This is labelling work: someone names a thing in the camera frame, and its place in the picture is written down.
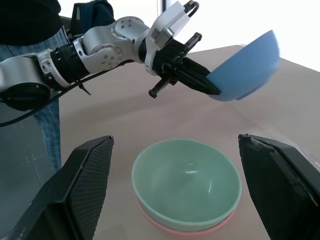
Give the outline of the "black zip tie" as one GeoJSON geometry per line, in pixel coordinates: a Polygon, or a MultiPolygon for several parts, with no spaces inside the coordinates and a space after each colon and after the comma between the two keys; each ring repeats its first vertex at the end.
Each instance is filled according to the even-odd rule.
{"type": "Polygon", "coordinates": [[[85,88],[84,84],[82,83],[81,80],[76,81],[76,85],[83,90],[86,94],[88,94],[89,96],[91,96],[91,93],[85,88]]]}

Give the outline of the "green bowl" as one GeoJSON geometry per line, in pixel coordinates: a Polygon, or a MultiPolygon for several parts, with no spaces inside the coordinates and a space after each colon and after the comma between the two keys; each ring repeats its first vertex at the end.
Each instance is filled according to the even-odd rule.
{"type": "Polygon", "coordinates": [[[169,139],[143,150],[131,170],[142,209],[157,223],[181,232],[220,224],[242,194],[240,174],[218,149],[192,139],[169,139]]]}

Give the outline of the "person in black top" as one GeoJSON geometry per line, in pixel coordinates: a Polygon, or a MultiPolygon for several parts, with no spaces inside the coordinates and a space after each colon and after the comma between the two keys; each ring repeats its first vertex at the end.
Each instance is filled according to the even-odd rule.
{"type": "MultiPolygon", "coordinates": [[[[58,0],[0,0],[0,62],[15,56],[56,49],[69,43],[58,0]]],[[[61,168],[60,108],[56,100],[34,114],[48,158],[61,168]]]]}

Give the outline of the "blue bowl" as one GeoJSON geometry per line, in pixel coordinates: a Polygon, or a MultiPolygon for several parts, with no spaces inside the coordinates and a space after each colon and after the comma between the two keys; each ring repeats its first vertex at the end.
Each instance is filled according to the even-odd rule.
{"type": "Polygon", "coordinates": [[[227,59],[207,79],[220,91],[210,97],[220,102],[239,101],[265,85],[280,63],[280,50],[270,30],[227,59]]]}

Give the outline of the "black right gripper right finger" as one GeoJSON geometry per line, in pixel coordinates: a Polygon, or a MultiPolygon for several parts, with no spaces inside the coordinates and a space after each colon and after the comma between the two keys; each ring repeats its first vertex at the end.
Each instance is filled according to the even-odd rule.
{"type": "Polygon", "coordinates": [[[250,198],[270,240],[320,240],[320,171],[295,147],[240,134],[250,198]]]}

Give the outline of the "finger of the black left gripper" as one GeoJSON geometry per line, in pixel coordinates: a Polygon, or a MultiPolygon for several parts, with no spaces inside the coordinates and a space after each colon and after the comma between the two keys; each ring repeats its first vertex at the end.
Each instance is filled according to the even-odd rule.
{"type": "Polygon", "coordinates": [[[185,65],[177,67],[174,75],[179,82],[192,90],[204,93],[206,95],[219,95],[221,91],[207,78],[199,74],[192,74],[185,65]]]}
{"type": "Polygon", "coordinates": [[[192,74],[198,74],[203,77],[207,77],[211,73],[206,67],[198,64],[190,58],[184,58],[184,66],[185,68],[191,72],[192,74]]]}

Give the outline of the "dark blue backpack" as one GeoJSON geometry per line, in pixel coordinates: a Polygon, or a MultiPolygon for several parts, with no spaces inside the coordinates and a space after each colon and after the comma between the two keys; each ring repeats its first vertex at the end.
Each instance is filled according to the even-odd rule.
{"type": "Polygon", "coordinates": [[[93,0],[73,5],[67,36],[74,39],[93,27],[108,26],[115,22],[114,11],[107,0],[93,0]]]}

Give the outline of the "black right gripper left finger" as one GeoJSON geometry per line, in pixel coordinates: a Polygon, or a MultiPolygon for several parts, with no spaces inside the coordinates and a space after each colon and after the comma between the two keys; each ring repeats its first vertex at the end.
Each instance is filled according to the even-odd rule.
{"type": "Polygon", "coordinates": [[[0,240],[93,240],[106,197],[114,138],[76,147],[0,240]]]}

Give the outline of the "pink bowl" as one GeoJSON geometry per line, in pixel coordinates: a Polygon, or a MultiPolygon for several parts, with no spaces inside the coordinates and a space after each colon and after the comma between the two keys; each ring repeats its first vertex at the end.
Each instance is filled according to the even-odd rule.
{"type": "Polygon", "coordinates": [[[209,235],[212,235],[214,232],[221,229],[233,216],[233,214],[236,212],[236,209],[238,206],[234,208],[234,210],[219,224],[210,227],[208,229],[200,230],[200,231],[180,231],[176,229],[169,228],[167,226],[164,226],[157,222],[155,219],[153,219],[149,213],[143,208],[143,204],[140,202],[139,198],[135,197],[136,204],[138,205],[139,209],[141,210],[144,217],[157,229],[159,229],[161,232],[164,232],[167,235],[170,235],[172,237],[183,239],[183,240],[195,240],[199,238],[204,238],[209,235]]]}

